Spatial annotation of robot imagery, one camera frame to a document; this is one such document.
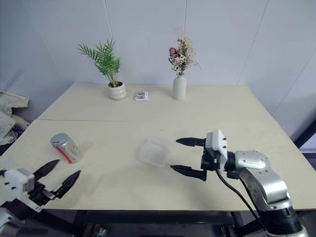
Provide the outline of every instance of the white pot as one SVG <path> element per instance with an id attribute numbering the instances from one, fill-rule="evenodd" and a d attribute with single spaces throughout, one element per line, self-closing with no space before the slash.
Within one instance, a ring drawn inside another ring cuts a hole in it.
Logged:
<path id="1" fill-rule="evenodd" d="M 187 80 L 184 75 L 178 75 L 173 81 L 173 98 L 184 100 L 186 98 Z"/>
<path id="2" fill-rule="evenodd" d="M 126 89 L 123 82 L 121 82 L 122 85 L 119 87 L 110 87 L 108 84 L 108 91 L 109 91 L 109 97 L 112 100 L 121 100 L 126 97 Z"/>

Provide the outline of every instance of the table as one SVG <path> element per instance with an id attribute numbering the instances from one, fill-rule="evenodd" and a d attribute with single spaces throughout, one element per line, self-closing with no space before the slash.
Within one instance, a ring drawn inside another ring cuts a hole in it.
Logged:
<path id="1" fill-rule="evenodd" d="M 316 208 L 316 173 L 246 86 L 189 86 L 188 98 L 170 97 L 170 86 L 128 85 L 128 97 L 113 101 L 105 85 L 74 83 L 0 158 L 0 167 L 35 170 L 58 158 L 49 139 L 68 133 L 84 153 L 77 164 L 60 163 L 42 182 L 56 189 L 81 170 L 77 183 L 53 209 L 247 210 L 242 201 L 208 173 L 206 182 L 159 170 L 136 159 L 146 138 L 205 137 L 220 128 L 228 148 L 259 150 L 286 182 L 295 209 Z M 149 101 L 133 101 L 136 90 Z M 174 144 L 171 164 L 199 169 L 202 149 Z M 240 181 L 228 180 L 250 202 Z M 0 184 L 0 202 L 5 201 Z"/>

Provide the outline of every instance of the palm plant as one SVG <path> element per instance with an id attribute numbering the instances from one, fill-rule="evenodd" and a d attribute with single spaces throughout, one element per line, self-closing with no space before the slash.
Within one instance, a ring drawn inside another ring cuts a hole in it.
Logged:
<path id="1" fill-rule="evenodd" d="M 86 44 L 79 44 L 76 48 L 79 53 L 86 55 L 94 61 L 94 65 L 99 71 L 108 77 L 111 87 L 119 87 L 117 74 L 120 67 L 120 59 L 114 55 L 114 44 L 113 40 L 108 41 L 105 44 L 96 45 L 96 49 L 91 49 Z"/>

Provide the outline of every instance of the potted plant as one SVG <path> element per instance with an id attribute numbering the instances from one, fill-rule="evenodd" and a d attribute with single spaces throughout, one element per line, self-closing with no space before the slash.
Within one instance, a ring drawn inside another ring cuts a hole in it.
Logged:
<path id="1" fill-rule="evenodd" d="M 86 44 L 79 44 L 79 53 L 86 55 L 93 60 L 94 65 L 105 75 L 110 83 L 108 84 L 109 97 L 113 100 L 120 100 L 126 96 L 124 83 L 118 81 L 120 59 L 114 55 L 113 40 L 105 44 L 96 46 L 96 49 L 88 47 Z"/>
<path id="2" fill-rule="evenodd" d="M 169 49 L 169 62 L 173 65 L 172 69 L 177 72 L 177 77 L 173 81 L 173 98 L 184 100 L 186 98 L 187 80 L 184 70 L 191 65 L 197 66 L 193 60 L 194 51 L 192 41 L 188 37 L 178 39 L 179 47 Z"/>

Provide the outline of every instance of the silver can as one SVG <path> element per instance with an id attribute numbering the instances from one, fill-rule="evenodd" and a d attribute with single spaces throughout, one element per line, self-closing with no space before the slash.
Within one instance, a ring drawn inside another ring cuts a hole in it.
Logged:
<path id="1" fill-rule="evenodd" d="M 77 163 L 82 159 L 81 151 L 66 133 L 56 134 L 50 139 L 50 143 L 69 164 Z"/>

